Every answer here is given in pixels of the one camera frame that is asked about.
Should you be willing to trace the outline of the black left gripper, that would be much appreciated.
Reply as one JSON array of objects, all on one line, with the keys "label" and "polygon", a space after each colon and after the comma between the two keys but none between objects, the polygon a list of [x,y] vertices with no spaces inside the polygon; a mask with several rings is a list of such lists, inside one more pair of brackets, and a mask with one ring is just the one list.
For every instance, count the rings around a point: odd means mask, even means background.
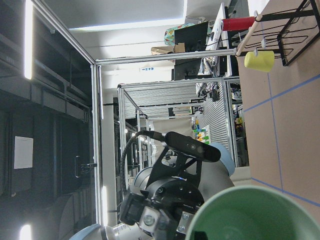
[{"label": "black left gripper", "polygon": [[198,187],[202,161],[165,148],[152,167],[141,170],[128,187],[120,221],[137,224],[155,240],[184,240],[187,224],[204,204]]}]

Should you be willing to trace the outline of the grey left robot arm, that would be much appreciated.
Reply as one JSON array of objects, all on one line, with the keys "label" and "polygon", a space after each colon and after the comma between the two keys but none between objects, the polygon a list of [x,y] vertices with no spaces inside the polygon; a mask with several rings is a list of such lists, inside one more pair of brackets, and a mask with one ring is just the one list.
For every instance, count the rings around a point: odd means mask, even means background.
[{"label": "grey left robot arm", "polygon": [[174,152],[141,170],[128,189],[116,226],[93,224],[73,240],[183,240],[189,224],[206,200],[233,187],[235,163],[229,150],[218,142],[208,145],[220,157],[203,162]]}]

